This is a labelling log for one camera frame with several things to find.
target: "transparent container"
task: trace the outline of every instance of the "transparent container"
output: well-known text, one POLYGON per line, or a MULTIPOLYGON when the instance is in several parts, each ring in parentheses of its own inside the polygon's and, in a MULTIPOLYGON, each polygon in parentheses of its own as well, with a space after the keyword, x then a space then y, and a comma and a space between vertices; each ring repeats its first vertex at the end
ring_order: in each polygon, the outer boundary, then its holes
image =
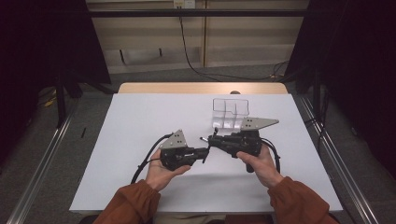
POLYGON ((248 100, 213 99, 213 128, 240 129, 248 114, 248 100))

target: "table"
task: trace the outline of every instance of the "table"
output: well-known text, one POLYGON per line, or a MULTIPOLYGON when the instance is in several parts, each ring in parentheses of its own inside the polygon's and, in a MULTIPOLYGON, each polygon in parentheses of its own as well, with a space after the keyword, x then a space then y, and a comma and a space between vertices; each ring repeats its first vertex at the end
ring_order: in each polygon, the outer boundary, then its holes
MULTIPOLYGON (((183 94, 120 93, 113 97, 70 207, 72 212, 91 214, 103 210, 116 190, 129 184, 151 145, 164 134, 181 128, 189 147, 206 147, 199 137, 213 133, 210 126, 213 98, 248 99, 251 116, 279 119, 277 125, 262 129, 260 133, 276 145, 282 158, 282 175, 304 182, 329 203, 331 211, 342 210, 295 103, 291 95, 285 94, 282 84, 131 83, 122 85, 120 92, 149 91, 149 88, 156 92, 180 91, 183 94), (255 89, 259 93, 271 92, 264 87, 282 93, 251 94, 255 89), (248 94, 212 94, 230 91, 248 94)), ((219 134, 229 132, 220 130, 219 134)), ((139 178, 144 178, 146 172, 147 167, 139 178)), ((255 175, 246 172, 245 164, 215 149, 211 149, 205 164, 197 161, 186 174, 172 180, 161 194, 158 214, 262 214, 273 211, 265 188, 255 175)))

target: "dark background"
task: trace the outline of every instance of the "dark background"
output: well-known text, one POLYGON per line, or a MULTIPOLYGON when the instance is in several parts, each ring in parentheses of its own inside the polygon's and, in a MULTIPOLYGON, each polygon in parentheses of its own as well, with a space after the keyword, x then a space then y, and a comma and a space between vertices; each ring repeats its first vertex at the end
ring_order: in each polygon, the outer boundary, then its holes
POLYGON ((0 162, 32 117, 38 92, 57 76, 110 82, 91 17, 66 10, 88 11, 84 0, 1 1, 0 162))
POLYGON ((330 17, 304 19, 287 75, 305 92, 315 73, 352 121, 375 157, 396 176, 396 4, 393 1, 317 0, 309 9, 330 17))

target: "gray carpet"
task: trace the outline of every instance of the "gray carpet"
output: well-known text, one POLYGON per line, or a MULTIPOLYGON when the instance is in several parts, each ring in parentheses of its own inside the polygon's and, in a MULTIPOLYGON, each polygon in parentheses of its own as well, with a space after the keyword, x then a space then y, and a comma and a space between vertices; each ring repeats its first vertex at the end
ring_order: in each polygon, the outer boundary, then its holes
MULTIPOLYGON (((218 67, 205 68, 200 71, 262 78, 273 73, 273 66, 218 67)), ((216 76, 216 78, 222 81, 252 81, 231 77, 216 76)), ((196 75, 190 69, 113 75, 112 80, 113 84, 107 86, 113 90, 117 90, 121 83, 128 81, 212 81, 209 78, 196 75)), ((82 219, 81 215, 71 213, 68 209, 91 156, 112 97, 85 84, 81 84, 81 88, 84 90, 81 99, 77 102, 71 99, 67 101, 69 105, 77 104, 76 113, 24 223, 78 223, 82 219)), ((287 88, 290 93, 293 93, 303 119, 308 119, 300 102, 301 96, 295 94, 294 83, 288 83, 287 88)), ((56 105, 39 107, 23 138, 9 157, 0 176, 0 223, 7 222, 55 132, 56 124, 56 105)), ((364 140, 351 131, 351 127, 336 103, 330 101, 326 122, 328 133, 374 209, 379 222, 394 223, 396 220, 396 213, 394 213, 396 183, 373 158, 364 140)), ((313 132, 312 127, 308 128, 308 131, 316 144, 318 135, 313 132)), ((362 223, 354 203, 325 150, 322 149, 320 153, 347 211, 350 212, 356 223, 362 223)), ((335 214, 341 223, 353 223, 347 211, 335 214)))

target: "orange jacket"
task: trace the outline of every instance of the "orange jacket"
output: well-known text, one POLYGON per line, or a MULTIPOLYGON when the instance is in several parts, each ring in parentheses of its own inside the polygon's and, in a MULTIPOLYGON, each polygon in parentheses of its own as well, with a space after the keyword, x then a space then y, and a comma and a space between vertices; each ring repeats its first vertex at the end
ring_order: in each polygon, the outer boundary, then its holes
MULTIPOLYGON (((268 194, 279 224, 337 223, 329 216, 329 205, 323 199, 289 177, 268 189, 268 194)), ((160 197, 144 180, 120 188, 94 224, 145 223, 157 211, 160 197)))

